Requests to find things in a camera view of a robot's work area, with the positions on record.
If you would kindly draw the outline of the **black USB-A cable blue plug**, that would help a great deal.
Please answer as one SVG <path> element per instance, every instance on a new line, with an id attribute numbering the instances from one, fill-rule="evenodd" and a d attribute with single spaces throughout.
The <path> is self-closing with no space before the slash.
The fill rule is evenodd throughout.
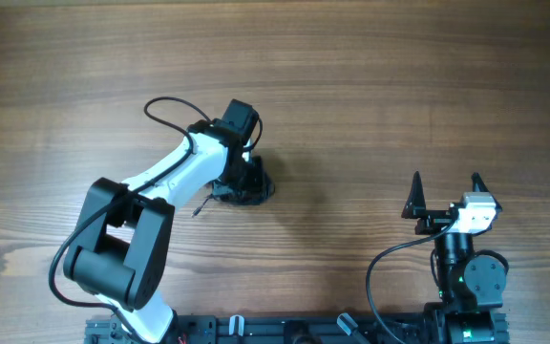
<path id="1" fill-rule="evenodd" d="M 248 173 L 238 183 L 212 182 L 213 198 L 225 204 L 259 205 L 269 199 L 274 192 L 274 182 L 261 171 Z"/>

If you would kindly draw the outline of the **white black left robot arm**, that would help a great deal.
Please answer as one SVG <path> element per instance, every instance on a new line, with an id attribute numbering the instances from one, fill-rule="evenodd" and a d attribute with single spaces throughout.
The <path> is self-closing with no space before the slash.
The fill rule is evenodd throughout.
<path id="1" fill-rule="evenodd" d="M 273 192 L 262 160 L 252 151 L 263 122 L 200 120 L 183 130 L 178 147 L 144 172 L 121 183 L 101 178 L 86 195 L 76 227 L 51 263 L 96 296 L 135 343 L 171 338 L 176 312 L 159 283 L 176 212 L 204 186 L 211 198 L 234 205 L 261 204 Z"/>

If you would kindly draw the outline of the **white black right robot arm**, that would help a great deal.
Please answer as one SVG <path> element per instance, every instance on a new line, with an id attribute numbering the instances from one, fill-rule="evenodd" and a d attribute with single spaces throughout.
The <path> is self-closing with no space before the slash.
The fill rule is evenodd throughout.
<path id="1" fill-rule="evenodd" d="M 421 177 L 414 173 L 401 214 L 417 220 L 417 235 L 430 235 L 434 241 L 430 261 L 440 300 L 423 311 L 432 343 L 510 341 L 505 315 L 497 312 L 503 306 L 508 261 L 493 250 L 476 250 L 473 243 L 492 229 L 502 207 L 477 173 L 472 183 L 472 190 L 448 209 L 430 210 Z"/>

